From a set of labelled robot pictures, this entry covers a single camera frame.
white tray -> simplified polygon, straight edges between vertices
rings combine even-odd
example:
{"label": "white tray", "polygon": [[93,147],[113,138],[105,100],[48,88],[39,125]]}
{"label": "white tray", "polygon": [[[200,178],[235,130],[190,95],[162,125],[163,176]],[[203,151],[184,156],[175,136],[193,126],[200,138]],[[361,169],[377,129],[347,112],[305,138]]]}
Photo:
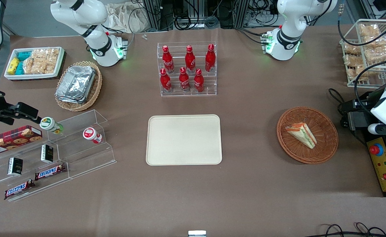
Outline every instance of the white tray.
{"label": "white tray", "polygon": [[[7,73],[7,69],[11,63],[11,60],[17,56],[17,53],[19,52],[25,52],[25,51],[32,51],[34,49],[47,49],[47,48],[59,48],[60,49],[60,52],[59,52],[59,57],[57,58],[57,63],[56,63],[56,68],[54,69],[54,72],[53,73],[48,73],[48,74],[28,74],[28,75],[10,75]],[[14,49],[12,52],[11,52],[11,56],[9,58],[9,61],[7,63],[7,67],[6,67],[6,70],[4,72],[4,77],[9,79],[10,81],[24,81],[24,80],[41,80],[43,78],[53,78],[53,77],[56,77],[59,72],[60,72],[60,68],[61,68],[61,63],[63,61],[63,57],[64,57],[64,49],[62,47],[44,47],[44,48],[17,48],[17,49]]]}
{"label": "white tray", "polygon": [[148,165],[217,165],[222,161],[220,118],[215,114],[152,116]]}

yellow control panel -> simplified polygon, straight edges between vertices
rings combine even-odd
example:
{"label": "yellow control panel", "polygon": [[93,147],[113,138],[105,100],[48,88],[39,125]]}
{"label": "yellow control panel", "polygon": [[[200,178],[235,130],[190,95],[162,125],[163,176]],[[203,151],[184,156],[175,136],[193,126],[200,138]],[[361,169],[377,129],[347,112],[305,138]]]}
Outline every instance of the yellow control panel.
{"label": "yellow control panel", "polygon": [[380,186],[386,192],[386,147],[383,138],[377,138],[367,143]]}

brown table surface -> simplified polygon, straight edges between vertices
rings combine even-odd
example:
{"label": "brown table surface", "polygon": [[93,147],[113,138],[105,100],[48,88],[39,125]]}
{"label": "brown table surface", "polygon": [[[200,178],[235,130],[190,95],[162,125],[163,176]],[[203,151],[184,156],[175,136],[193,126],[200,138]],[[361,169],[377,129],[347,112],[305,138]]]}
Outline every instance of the brown table surface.
{"label": "brown table surface", "polygon": [[[308,27],[300,50],[285,62],[263,55],[235,30],[147,35],[147,41],[136,35],[127,60],[100,67],[104,83],[91,108],[109,120],[107,140],[118,162],[18,202],[4,201],[0,185],[0,236],[168,237],[204,229],[209,236],[299,237],[333,223],[355,231],[354,222],[386,231],[386,198],[367,149],[341,128],[337,102],[327,93],[333,87],[353,98],[335,26]],[[157,43],[208,40],[218,44],[218,96],[162,98]],[[11,49],[45,46],[66,50],[65,68],[92,61],[82,37],[11,39]],[[1,78],[0,90],[9,103],[26,102],[42,117],[78,114],[57,105],[56,83]],[[277,120],[295,106],[316,108],[337,127],[338,151],[328,162],[304,165],[280,147]],[[146,164],[148,119],[179,114],[220,117],[219,165]],[[0,124],[0,132],[10,128]],[[186,149],[199,152],[193,144]]]}

brown wicker basket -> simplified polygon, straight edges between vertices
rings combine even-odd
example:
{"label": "brown wicker basket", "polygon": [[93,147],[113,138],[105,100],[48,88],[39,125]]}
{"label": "brown wicker basket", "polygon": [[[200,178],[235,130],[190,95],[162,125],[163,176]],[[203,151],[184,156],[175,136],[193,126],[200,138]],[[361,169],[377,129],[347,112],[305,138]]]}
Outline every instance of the brown wicker basket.
{"label": "brown wicker basket", "polygon": [[[317,140],[313,149],[308,148],[285,130],[285,127],[300,122],[307,123]],[[332,121],[320,111],[310,107],[295,107],[285,111],[279,118],[276,134],[282,148],[292,158],[306,164],[324,163],[338,148],[338,132]]]}
{"label": "brown wicker basket", "polygon": [[[88,99],[86,100],[85,103],[76,104],[76,103],[63,102],[63,101],[60,101],[56,98],[56,101],[61,108],[67,109],[70,111],[74,111],[74,112],[78,112],[78,111],[83,111],[83,110],[91,107],[94,104],[95,100],[97,100],[97,98],[99,96],[99,92],[101,90],[101,86],[102,86],[102,75],[101,75],[101,72],[100,72],[98,66],[96,66],[94,63],[91,63],[91,62],[86,62],[86,61],[78,62],[78,63],[73,64],[72,66],[90,66],[96,70],[96,74],[95,74],[95,78],[94,78],[95,81],[92,84],[91,91],[89,92]],[[57,88],[60,86],[60,83],[62,82],[63,77],[69,68],[70,67],[68,67],[62,73],[62,76],[60,77],[60,81],[57,84]]]}

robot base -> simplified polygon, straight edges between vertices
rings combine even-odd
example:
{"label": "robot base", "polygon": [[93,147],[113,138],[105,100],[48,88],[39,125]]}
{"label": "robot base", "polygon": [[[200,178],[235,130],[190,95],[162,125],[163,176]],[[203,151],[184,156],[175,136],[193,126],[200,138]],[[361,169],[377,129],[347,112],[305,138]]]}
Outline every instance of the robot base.
{"label": "robot base", "polygon": [[291,49],[285,49],[277,39],[279,30],[279,28],[276,28],[273,31],[268,31],[265,35],[261,36],[261,42],[265,43],[262,45],[262,50],[264,53],[270,54],[277,60],[289,60],[297,52],[300,42],[298,42],[295,46],[291,44]]}
{"label": "robot base", "polygon": [[127,40],[122,40],[120,37],[109,35],[111,39],[111,47],[103,56],[95,55],[92,50],[94,60],[101,66],[113,66],[119,60],[125,59],[127,55]]}

